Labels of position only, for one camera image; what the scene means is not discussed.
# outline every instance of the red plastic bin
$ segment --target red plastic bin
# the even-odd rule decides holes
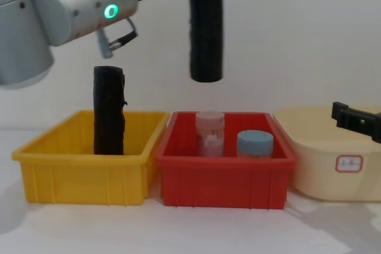
[[[196,113],[173,114],[157,153],[167,206],[283,209],[295,155],[280,126],[265,113],[226,112],[223,157],[197,156]],[[271,158],[236,156],[237,134],[273,134]]]

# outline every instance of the green indicator light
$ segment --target green indicator light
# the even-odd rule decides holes
[[[118,6],[115,4],[110,4],[109,6],[106,7],[105,9],[105,17],[107,19],[112,19],[118,14]]]

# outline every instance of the yellow plastic bin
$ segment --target yellow plastic bin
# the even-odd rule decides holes
[[[356,109],[381,112],[381,106]],[[293,185],[323,200],[381,201],[381,144],[337,128],[331,111],[327,106],[274,113],[297,155]]]
[[[140,205],[169,113],[125,112],[124,156],[93,155],[94,114],[79,111],[14,151],[28,202]]]

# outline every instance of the blue lid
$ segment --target blue lid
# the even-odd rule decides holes
[[[259,130],[238,133],[237,152],[248,156],[269,156],[273,153],[274,136]]]

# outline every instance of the white wall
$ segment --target white wall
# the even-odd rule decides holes
[[[94,35],[54,49],[42,82],[0,90],[0,127],[49,127],[92,107],[93,67],[124,69],[130,109],[272,111],[285,105],[379,104],[380,0],[226,0],[225,77],[188,76],[188,0],[146,0],[139,38],[101,59]],[[108,28],[110,38],[124,23]]]

